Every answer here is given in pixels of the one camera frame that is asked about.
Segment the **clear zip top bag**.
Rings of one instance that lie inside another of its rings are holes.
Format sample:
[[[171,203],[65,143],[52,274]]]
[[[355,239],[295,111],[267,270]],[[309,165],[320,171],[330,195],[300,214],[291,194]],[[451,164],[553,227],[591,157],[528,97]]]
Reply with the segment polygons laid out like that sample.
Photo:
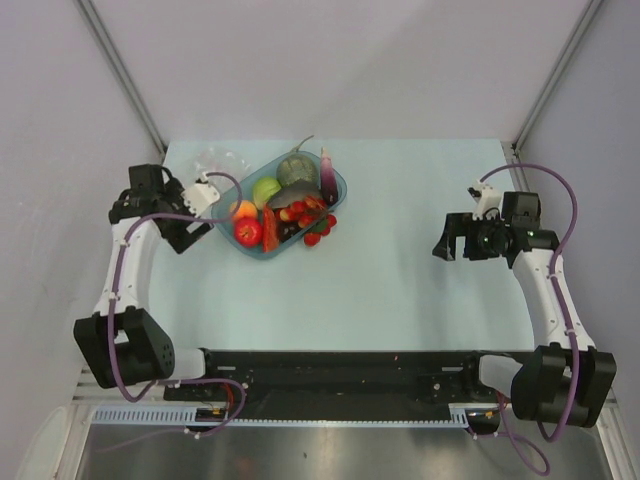
[[[204,177],[207,172],[222,172],[238,182],[251,172],[251,165],[238,153],[225,147],[211,146],[201,149],[190,160],[190,175]]]

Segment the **red cherry tomato bunch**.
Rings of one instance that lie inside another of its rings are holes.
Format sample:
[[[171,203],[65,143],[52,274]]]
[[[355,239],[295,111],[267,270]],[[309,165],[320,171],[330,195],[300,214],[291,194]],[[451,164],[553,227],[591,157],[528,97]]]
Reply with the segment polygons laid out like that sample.
[[[319,244],[321,239],[328,236],[337,225],[337,218],[328,210],[324,201],[311,196],[307,196],[302,201],[296,201],[286,208],[275,209],[274,213],[277,226],[280,223],[297,223],[300,231],[296,235],[303,233],[303,242],[309,248]]]

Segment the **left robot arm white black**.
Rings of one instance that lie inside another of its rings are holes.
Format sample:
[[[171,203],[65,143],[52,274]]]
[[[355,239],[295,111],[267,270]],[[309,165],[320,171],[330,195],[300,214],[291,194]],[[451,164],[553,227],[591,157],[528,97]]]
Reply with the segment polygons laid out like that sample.
[[[149,290],[159,244],[178,254],[195,244],[212,229],[200,219],[220,194],[204,176],[185,187],[153,164],[130,167],[129,183],[108,214],[112,251],[101,296],[90,316],[76,320],[74,339],[104,389],[186,380],[197,398],[210,399],[220,374],[205,365],[203,350],[173,345],[149,312]]]

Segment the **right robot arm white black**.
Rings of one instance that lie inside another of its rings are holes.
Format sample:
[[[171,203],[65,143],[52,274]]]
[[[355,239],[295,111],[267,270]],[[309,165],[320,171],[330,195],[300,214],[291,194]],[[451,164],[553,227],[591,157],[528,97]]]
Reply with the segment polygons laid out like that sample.
[[[449,213],[432,253],[464,258],[504,258],[523,292],[536,348],[519,362],[504,354],[483,354],[479,366],[463,373],[461,388],[473,401],[495,391],[512,402],[517,418],[557,426],[595,425],[617,373],[612,354],[595,347],[582,326],[564,277],[560,242],[540,226],[537,194],[501,193],[480,183],[470,187],[471,212]]]

